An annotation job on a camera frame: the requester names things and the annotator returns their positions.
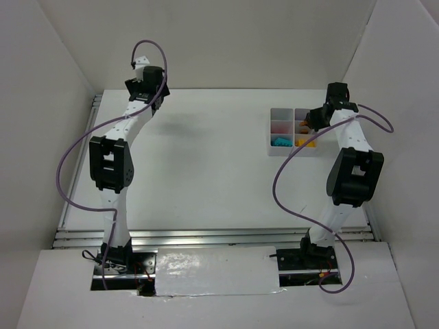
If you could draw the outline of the yellow brown lego brick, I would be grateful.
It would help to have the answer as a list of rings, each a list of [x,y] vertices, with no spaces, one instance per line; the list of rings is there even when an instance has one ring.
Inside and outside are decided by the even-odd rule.
[[[296,147],[301,147],[303,145],[305,145],[305,147],[316,148],[316,142],[315,141],[309,142],[309,140],[305,139],[305,138],[296,139],[296,141],[295,141],[295,146]]]

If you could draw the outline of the teal lego plate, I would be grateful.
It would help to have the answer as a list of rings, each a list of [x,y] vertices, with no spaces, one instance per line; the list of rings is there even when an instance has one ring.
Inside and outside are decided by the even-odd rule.
[[[273,147],[293,147],[293,142],[286,138],[277,137],[271,141]]]

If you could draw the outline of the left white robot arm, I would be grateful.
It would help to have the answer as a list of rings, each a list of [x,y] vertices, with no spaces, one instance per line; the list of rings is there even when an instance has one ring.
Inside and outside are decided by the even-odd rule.
[[[128,187],[134,179],[130,147],[170,95],[163,68],[145,64],[135,71],[137,76],[126,81],[130,94],[126,111],[107,133],[89,141],[90,175],[106,209],[101,257],[127,268],[132,266],[133,254],[126,210]]]

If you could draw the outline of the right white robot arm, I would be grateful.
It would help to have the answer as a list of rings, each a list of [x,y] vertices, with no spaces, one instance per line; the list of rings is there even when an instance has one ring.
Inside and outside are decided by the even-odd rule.
[[[335,255],[336,234],[354,209],[374,195],[384,157],[366,140],[360,118],[358,105],[350,101],[348,85],[342,82],[328,84],[322,107],[310,110],[301,123],[315,134],[290,153],[275,175],[273,191],[282,169],[293,156],[325,132],[335,132],[340,151],[327,178],[329,200],[322,215],[316,221],[295,214],[313,224],[300,241],[299,255],[304,261],[330,261]]]

